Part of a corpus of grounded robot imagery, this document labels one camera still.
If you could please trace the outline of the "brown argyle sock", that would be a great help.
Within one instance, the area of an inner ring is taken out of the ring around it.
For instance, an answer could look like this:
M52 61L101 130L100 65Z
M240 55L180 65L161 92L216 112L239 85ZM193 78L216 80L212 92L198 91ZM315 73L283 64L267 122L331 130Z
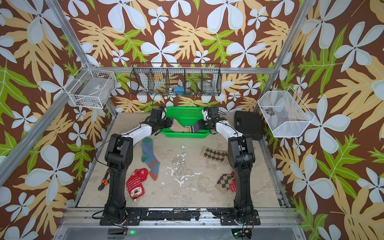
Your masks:
M221 193L226 194L227 192L232 192L230 190L230 185L232 183L231 174L223 174L218 179L215 184L215 188L219 190Z
M218 162L224 162L228 160L227 151L215 150L208 147L203 147L200 155L206 159Z

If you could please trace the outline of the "cream purple striped sock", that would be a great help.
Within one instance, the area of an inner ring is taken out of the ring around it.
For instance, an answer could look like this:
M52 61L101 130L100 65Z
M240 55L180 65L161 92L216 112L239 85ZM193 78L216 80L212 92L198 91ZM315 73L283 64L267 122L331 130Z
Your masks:
M170 129L176 133L197 133L201 129L201 124L196 122L193 126L183 126L174 120Z

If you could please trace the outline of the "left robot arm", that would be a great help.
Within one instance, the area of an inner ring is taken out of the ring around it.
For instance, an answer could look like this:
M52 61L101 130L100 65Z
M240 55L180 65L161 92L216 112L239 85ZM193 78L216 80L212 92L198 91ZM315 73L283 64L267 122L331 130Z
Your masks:
M121 227L128 220L126 211L126 174L133 161L134 145L158 131L171 127L164 107L151 110L136 128L122 134L113 134L108 142L105 160L110 174L109 197L101 216L101 226Z

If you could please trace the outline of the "red christmas sock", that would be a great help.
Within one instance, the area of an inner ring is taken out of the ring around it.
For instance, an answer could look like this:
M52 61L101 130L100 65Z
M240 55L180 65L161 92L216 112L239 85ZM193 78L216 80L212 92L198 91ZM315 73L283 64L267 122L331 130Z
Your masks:
M234 171L231 172L231 178L232 178L232 183L230 185L230 190L232 191L232 193L235 193L237 190L237 187L236 187L236 176Z
M136 201L138 198L145 194L143 182L147 180L148 170L146 168L136 169L126 182L126 189L130 195L132 201Z

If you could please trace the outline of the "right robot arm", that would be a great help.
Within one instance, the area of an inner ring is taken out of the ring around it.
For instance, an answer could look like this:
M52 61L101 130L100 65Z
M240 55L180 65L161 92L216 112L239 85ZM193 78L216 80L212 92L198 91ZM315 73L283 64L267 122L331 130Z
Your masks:
M232 127L227 119L220 116L218 107L205 107L202 114L203 126L207 130L215 130L228 141L228 161L235 172L236 180L236 195L231 215L239 225L252 221L258 226L259 215L251 198L251 172L256 160L252 137Z

